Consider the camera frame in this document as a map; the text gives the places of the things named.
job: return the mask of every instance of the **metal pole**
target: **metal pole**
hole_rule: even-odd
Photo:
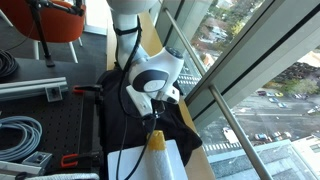
[[[193,52],[191,44],[189,43],[188,39],[186,38],[186,36],[182,33],[182,30],[180,29],[180,27],[177,25],[176,21],[174,20],[174,18],[171,16],[169,10],[167,8],[164,8],[164,12],[166,12],[166,14],[168,15],[174,29],[177,31],[184,47],[187,49],[187,51],[189,52],[191,59],[193,60],[193,62],[195,63],[198,71],[200,72],[201,76],[203,76],[206,72],[203,69],[203,67],[201,66],[196,54]]]
[[[238,137],[244,151],[249,157],[249,160],[251,161],[253,167],[257,171],[259,177],[261,179],[272,179],[272,176],[269,174],[262,160],[253,149],[253,146],[251,145],[250,141],[246,137],[246,134],[244,133],[237,119],[232,115],[228,104],[225,102],[225,100],[221,96],[219,90],[215,87],[215,85],[211,85],[209,89],[212,95],[214,96],[214,99],[217,101],[222,113],[224,114],[228,123],[233,129],[234,133]]]

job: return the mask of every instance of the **black table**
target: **black table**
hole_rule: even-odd
[[[19,68],[1,83],[66,77],[68,92],[63,100],[49,103],[46,95],[0,102],[0,118],[9,116],[29,116],[38,120],[43,129],[37,151],[53,154],[48,171],[60,168],[63,155],[85,153],[92,150],[92,132],[94,115],[94,94],[74,94],[74,85],[94,84],[95,67],[90,64],[75,64],[55,61],[56,66],[47,68],[44,61],[16,59]],[[0,131],[0,149],[16,145],[21,132],[4,129]]]

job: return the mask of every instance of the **gray cable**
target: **gray cable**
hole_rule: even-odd
[[[0,130],[19,129],[23,135],[18,145],[0,150],[0,161],[15,161],[28,156],[37,148],[42,135],[41,124],[27,116],[12,116],[0,119]]]

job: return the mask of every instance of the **glass window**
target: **glass window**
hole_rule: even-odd
[[[305,159],[320,152],[319,144],[307,143],[320,130],[320,46],[232,107],[232,113],[273,178],[319,178],[319,165],[314,167]],[[199,135],[218,179],[256,177],[224,117]],[[309,154],[298,155],[293,148],[301,139],[306,142],[303,146],[312,149]]]
[[[218,60],[222,52],[263,2],[264,0],[212,1],[190,40],[190,44],[205,71]],[[201,74],[186,51],[184,58],[186,63],[178,78],[178,83],[184,94],[188,95],[201,79]]]

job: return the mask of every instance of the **yellow object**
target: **yellow object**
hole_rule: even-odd
[[[160,130],[153,131],[152,137],[148,145],[149,150],[165,150],[166,141],[164,140],[163,132]]]

